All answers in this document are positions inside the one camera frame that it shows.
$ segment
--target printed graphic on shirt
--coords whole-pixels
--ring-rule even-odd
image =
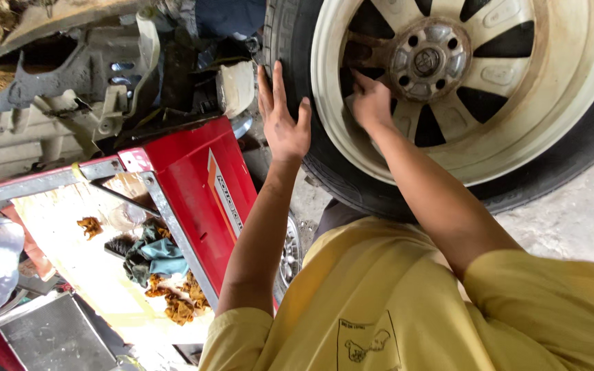
[[[400,355],[388,310],[374,324],[339,318],[338,370],[399,370]]]

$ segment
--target chrome wheel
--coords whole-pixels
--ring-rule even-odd
[[[335,147],[395,183],[346,108],[348,67],[392,89],[398,128],[468,186],[529,162],[594,101],[594,0],[325,0],[311,88]]]

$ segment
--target tire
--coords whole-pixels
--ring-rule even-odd
[[[270,0],[265,15],[266,65],[283,63],[288,110],[296,117],[301,97],[310,87],[311,40],[322,0]],[[469,188],[492,213],[540,198],[594,165],[594,103],[555,145],[526,165],[497,179]],[[304,170],[340,202],[368,215],[414,222],[398,188],[368,176],[352,165],[327,136],[315,107],[311,119],[311,148]]]

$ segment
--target wooden board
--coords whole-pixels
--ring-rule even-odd
[[[131,198],[146,193],[145,186],[133,173],[118,174],[105,185]],[[104,243],[121,233],[108,224],[107,216],[122,201],[79,183],[12,202],[59,273],[125,342],[205,342],[214,318],[211,310],[190,324],[175,324],[164,314],[164,298],[145,297],[145,290],[125,275],[123,260],[105,252]],[[87,216],[96,217],[103,229],[91,241],[87,241],[83,229],[77,225],[77,221]]]

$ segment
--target center cap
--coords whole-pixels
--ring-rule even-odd
[[[431,47],[427,47],[414,57],[414,66],[419,75],[423,77],[430,76],[439,67],[439,53]]]

